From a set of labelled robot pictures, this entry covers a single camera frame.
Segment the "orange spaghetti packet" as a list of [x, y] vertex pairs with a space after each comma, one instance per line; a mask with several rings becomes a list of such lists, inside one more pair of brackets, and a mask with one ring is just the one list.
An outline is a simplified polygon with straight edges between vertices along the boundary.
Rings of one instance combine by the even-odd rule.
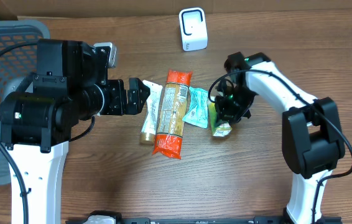
[[193, 72], [169, 70], [165, 84], [160, 119], [153, 154], [181, 159], [183, 117], [187, 112], [187, 96]]

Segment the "white printed packet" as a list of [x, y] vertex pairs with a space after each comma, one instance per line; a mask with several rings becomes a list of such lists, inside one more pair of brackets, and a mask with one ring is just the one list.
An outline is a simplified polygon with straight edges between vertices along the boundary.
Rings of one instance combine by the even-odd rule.
[[147, 113], [141, 129], [140, 143], [153, 145], [156, 137], [159, 103], [163, 86], [147, 80], [142, 82], [149, 87], [151, 93], [146, 100]]

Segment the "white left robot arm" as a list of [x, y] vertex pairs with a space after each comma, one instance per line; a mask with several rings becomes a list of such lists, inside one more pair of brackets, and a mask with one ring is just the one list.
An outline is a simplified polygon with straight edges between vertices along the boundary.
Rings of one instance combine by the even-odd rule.
[[27, 206], [12, 191], [13, 223], [60, 223], [62, 174], [72, 127], [96, 115], [139, 114], [150, 89], [138, 78], [110, 80], [110, 43], [40, 39], [32, 91], [14, 91], [0, 104], [0, 139], [25, 183]]

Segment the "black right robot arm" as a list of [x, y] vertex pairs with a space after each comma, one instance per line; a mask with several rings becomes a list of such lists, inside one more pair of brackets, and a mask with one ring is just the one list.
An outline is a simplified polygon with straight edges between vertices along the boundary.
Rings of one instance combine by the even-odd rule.
[[352, 173], [352, 146], [342, 133], [336, 103], [300, 89], [262, 52], [231, 54], [224, 68], [226, 74], [210, 87], [218, 96], [208, 96], [216, 127], [250, 118], [256, 96], [282, 116], [282, 154], [292, 171], [292, 188], [282, 216], [272, 222], [341, 223], [340, 217], [325, 217], [320, 209], [327, 181]]

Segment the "teal snack packet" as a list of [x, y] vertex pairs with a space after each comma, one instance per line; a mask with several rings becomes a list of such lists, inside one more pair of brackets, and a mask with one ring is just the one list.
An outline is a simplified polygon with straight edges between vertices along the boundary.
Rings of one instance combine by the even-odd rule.
[[202, 88], [189, 87], [190, 106], [182, 121], [206, 129], [208, 127], [208, 92]]

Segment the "green snack packet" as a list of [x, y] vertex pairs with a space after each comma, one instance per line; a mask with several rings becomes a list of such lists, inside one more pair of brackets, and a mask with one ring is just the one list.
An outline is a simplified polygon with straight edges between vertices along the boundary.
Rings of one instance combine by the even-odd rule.
[[218, 113], [216, 112], [214, 103], [208, 101], [207, 104], [212, 136], [216, 138], [226, 137], [232, 131], [232, 127], [228, 122], [221, 121], [217, 118]]

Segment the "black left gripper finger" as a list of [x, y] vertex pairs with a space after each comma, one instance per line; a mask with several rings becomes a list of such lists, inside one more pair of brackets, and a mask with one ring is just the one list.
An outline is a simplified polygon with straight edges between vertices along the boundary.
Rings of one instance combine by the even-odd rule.
[[139, 78], [129, 78], [129, 90], [127, 93], [129, 97], [148, 98], [151, 91]]
[[128, 93], [127, 100], [127, 114], [139, 114], [147, 100], [147, 95], [140, 93]]

